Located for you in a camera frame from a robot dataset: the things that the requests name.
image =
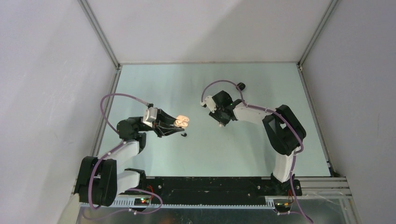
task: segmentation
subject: light blue table surface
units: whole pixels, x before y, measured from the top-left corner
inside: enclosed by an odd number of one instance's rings
[[[297,156],[297,176],[329,176],[319,136],[296,65],[293,63],[208,63],[124,65],[117,93],[126,93],[163,109],[169,115],[190,118],[187,137],[179,133],[158,138],[147,134],[145,149],[126,168],[148,176],[270,176],[275,151],[263,126],[231,121],[219,127],[207,108],[200,106],[202,90],[211,82],[228,79],[243,82],[246,102],[276,108],[288,105],[306,129],[305,150]],[[234,86],[215,84],[207,95],[227,91],[240,98]],[[109,120],[115,126],[128,117],[143,116],[145,106],[126,97],[115,97]],[[120,142],[108,126],[99,154]]]

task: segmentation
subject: wall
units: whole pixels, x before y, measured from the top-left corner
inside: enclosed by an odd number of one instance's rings
[[[90,0],[118,60],[299,60],[330,0]]]
[[[394,223],[396,1],[341,1],[303,65],[333,163],[365,224]]]
[[[76,0],[0,4],[1,223],[56,223],[114,68]]]

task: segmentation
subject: white backdrop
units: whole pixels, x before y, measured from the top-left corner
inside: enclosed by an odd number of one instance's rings
[[[118,60],[298,61],[330,0],[90,0]]]
[[[114,68],[78,1],[0,3],[0,223],[54,224]]]

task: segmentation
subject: metal frame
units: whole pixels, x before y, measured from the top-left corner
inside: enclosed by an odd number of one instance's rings
[[[96,19],[96,16],[94,12],[92,11],[91,6],[88,3],[88,0],[78,0],[82,10],[86,14],[88,21],[91,23],[93,30],[97,34],[101,44],[103,45],[106,53],[108,54],[110,60],[112,61],[114,67],[116,68],[116,72],[114,75],[113,83],[111,85],[109,93],[114,93],[116,91],[116,87],[118,84],[118,80],[120,78],[120,73],[122,70],[122,65],[119,63],[117,60],[114,51],[112,50],[109,41],[107,40],[102,28],[99,25],[98,20]],[[317,41],[318,37],[320,36],[325,24],[327,23],[328,19],[334,12],[336,6],[338,5],[339,0],[332,0],[325,12],[325,14],[322,17],[321,22],[318,24],[311,40],[309,41],[307,47],[305,48],[303,55],[301,56],[300,60],[297,62],[297,69],[300,74],[301,82],[304,87],[304,91],[308,100],[308,104],[312,113],[312,116],[314,118],[315,126],[317,129],[317,132],[319,134],[319,139],[321,141],[322,147],[324,149],[324,153],[326,156],[326,159],[328,160],[329,163],[329,168],[331,170],[334,170],[333,165],[331,164],[331,155],[329,154],[325,142],[323,140],[323,135],[322,131],[320,129],[320,125],[318,122],[318,118],[316,116],[315,108],[312,103],[311,96],[309,94],[309,90],[307,87],[307,84],[304,79],[304,75],[302,72],[302,65],[304,64],[307,56],[309,55],[312,47],[314,46],[315,42]],[[164,63],[123,63],[124,64],[164,64]],[[106,101],[106,107],[105,107],[105,114],[108,116],[110,113],[110,109],[112,106],[113,98],[109,98]],[[106,127],[106,122],[104,119],[101,119],[100,125],[97,130],[97,135],[95,139],[95,144],[92,149],[91,155],[96,156],[99,152],[100,144],[103,138],[103,134],[105,131]],[[353,198],[351,191],[349,189],[349,185],[347,183],[346,178],[344,177],[296,177],[301,183],[301,189],[303,192],[303,195],[299,197],[299,199],[304,199],[304,200],[309,200],[309,199],[324,199],[324,200],[329,200],[329,199],[339,199],[340,206],[343,208],[344,211],[344,217],[346,220],[346,223],[361,223],[361,220],[359,219],[359,216],[357,215],[356,211],[356,206],[354,204]],[[125,200],[125,197],[128,196],[118,196],[116,200]],[[266,199],[269,201],[276,200],[276,199],[286,199],[287,197],[285,196],[267,196]],[[120,207],[120,204],[115,204],[114,207]]]

